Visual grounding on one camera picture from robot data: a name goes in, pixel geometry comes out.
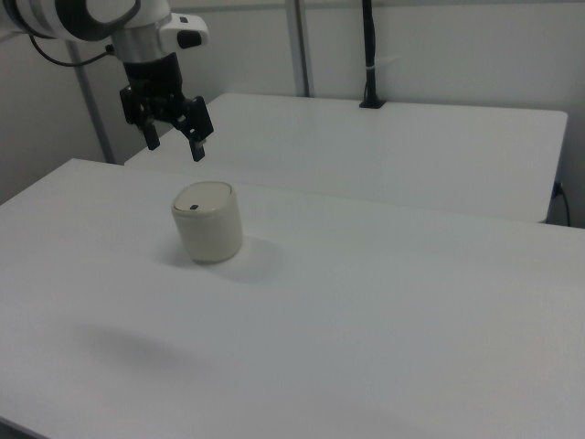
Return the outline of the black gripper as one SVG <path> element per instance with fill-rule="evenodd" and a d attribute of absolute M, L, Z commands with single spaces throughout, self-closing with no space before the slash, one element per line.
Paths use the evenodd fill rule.
<path fill-rule="evenodd" d="M 175 123 L 189 142 L 195 162 L 205 155 L 204 144 L 214 133 L 207 105 L 201 96 L 186 99 L 176 54 L 146 63 L 124 63 L 129 84 L 120 90 L 122 109 L 128 124 L 144 136 L 147 148 L 160 145 L 154 120 Z"/>

